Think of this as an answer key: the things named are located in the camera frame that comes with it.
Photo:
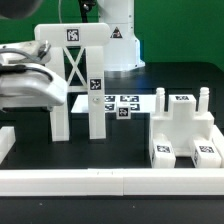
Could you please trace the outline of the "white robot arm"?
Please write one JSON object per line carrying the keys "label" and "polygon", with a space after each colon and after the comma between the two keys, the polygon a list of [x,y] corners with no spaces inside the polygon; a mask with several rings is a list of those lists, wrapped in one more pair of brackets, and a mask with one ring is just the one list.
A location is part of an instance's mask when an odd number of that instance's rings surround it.
{"label": "white robot arm", "polygon": [[[43,0],[0,0],[0,18],[23,19],[31,16]],[[78,0],[83,22],[87,13],[98,5],[99,21],[110,27],[110,41],[104,48],[105,71],[116,73],[145,66],[140,56],[140,41],[134,34],[134,0]]]}

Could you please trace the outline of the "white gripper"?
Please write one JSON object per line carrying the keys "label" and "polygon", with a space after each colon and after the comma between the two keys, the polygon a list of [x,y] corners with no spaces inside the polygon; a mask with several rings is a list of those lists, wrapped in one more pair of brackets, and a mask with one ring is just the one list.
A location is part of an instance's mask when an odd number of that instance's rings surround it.
{"label": "white gripper", "polygon": [[61,106],[67,82],[45,66],[0,64],[0,110],[6,108]]}

